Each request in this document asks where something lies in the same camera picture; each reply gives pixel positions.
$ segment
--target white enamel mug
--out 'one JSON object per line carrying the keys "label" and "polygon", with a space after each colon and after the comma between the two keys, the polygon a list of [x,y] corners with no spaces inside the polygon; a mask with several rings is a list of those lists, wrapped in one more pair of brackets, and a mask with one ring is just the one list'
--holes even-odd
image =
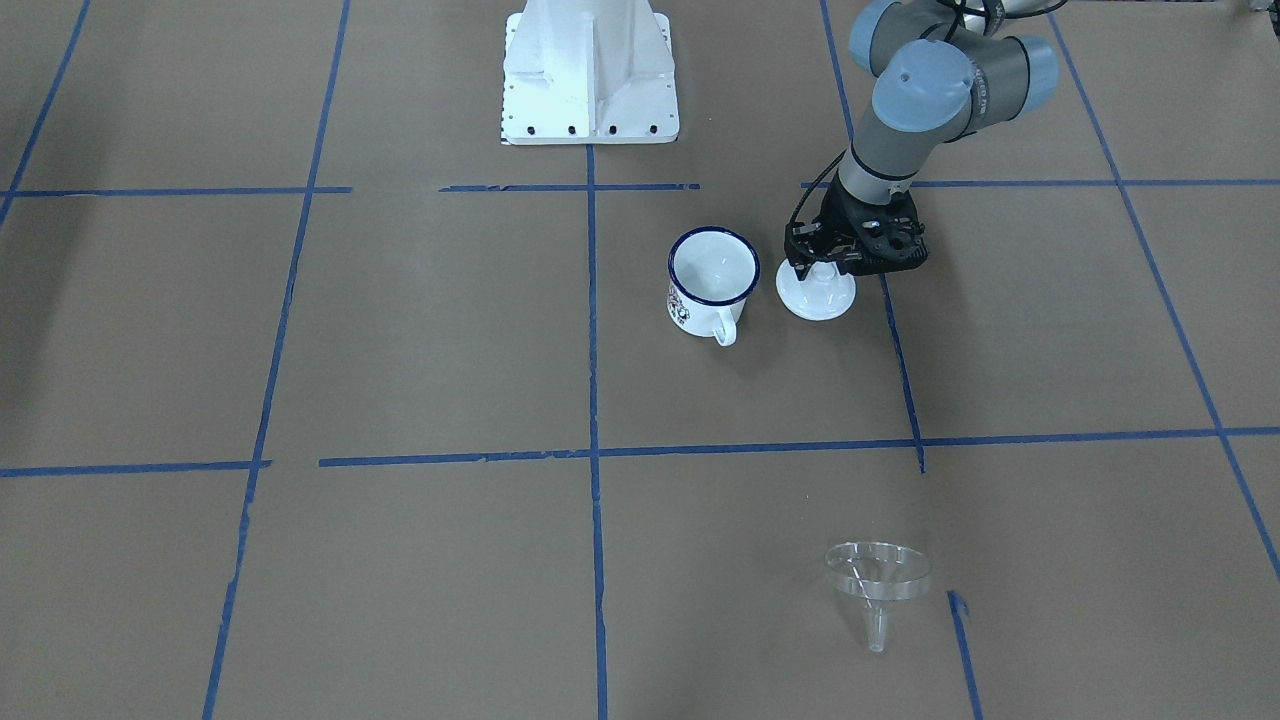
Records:
{"label": "white enamel mug", "polygon": [[760,279],[760,259],[742,236],[718,227],[694,228],[667,256],[667,314],[689,334],[737,340],[737,319]]}

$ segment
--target funnel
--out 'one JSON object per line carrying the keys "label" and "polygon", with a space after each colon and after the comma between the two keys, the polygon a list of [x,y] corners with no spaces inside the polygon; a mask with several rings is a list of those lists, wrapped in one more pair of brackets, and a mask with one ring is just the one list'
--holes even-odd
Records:
{"label": "funnel", "polygon": [[863,605],[872,652],[884,652],[888,609],[929,592],[929,570],[923,552],[901,544],[846,542],[827,551],[827,579]]}

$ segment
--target mug rim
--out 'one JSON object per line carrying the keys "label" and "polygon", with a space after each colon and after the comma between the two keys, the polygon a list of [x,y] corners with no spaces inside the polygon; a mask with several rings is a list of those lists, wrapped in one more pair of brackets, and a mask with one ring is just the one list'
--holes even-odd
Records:
{"label": "mug rim", "polygon": [[[746,290],[744,290],[742,292],[740,292],[736,297],[732,297],[730,300],[705,300],[705,299],[701,299],[701,297],[694,295],[692,292],[689,292],[689,290],[686,290],[685,286],[681,284],[680,278],[676,277],[676,251],[680,250],[680,246],[684,245],[686,240],[689,240],[690,237],[692,237],[692,236],[695,236],[698,233],[703,233],[703,232],[719,232],[719,233],[724,233],[727,236],[731,236],[731,237],[736,238],[739,242],[741,242],[742,245],[745,245],[746,246],[746,251],[751,254],[751,261],[755,264],[755,274],[751,277],[751,283],[746,286]],[[733,231],[731,231],[728,228],[723,228],[721,225],[703,225],[703,227],[699,227],[699,228],[694,228],[694,229],[686,232],[685,234],[680,236],[680,240],[676,241],[676,245],[671,246],[671,252],[667,254],[667,277],[669,277],[671,282],[675,283],[676,290],[678,290],[680,292],[685,293],[685,296],[689,297],[690,300],[698,301],[699,305],[708,305],[710,307],[724,307],[727,305],[733,305],[736,302],[741,302],[742,300],[746,299],[748,295],[751,295],[753,290],[755,290],[755,283],[760,282],[760,256],[755,254],[755,249],[751,247],[751,243],[748,242],[745,237],[737,234],[736,232],[733,232]]]}

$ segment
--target robotic arm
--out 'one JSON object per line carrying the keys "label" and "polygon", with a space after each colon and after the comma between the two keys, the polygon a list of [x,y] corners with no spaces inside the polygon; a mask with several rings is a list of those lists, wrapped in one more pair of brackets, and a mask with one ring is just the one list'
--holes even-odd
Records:
{"label": "robotic arm", "polygon": [[[1048,42],[991,36],[1006,18],[1043,14],[1064,3],[952,1],[968,4],[874,0],[854,23],[849,49],[878,79],[852,143],[837,158],[840,169],[818,217],[808,224],[796,220],[810,187],[787,224],[786,258],[796,281],[828,263],[841,275],[918,268],[929,251],[908,188],[929,152],[1021,117],[1052,96],[1059,67]],[[828,278],[832,265],[824,266]]]}

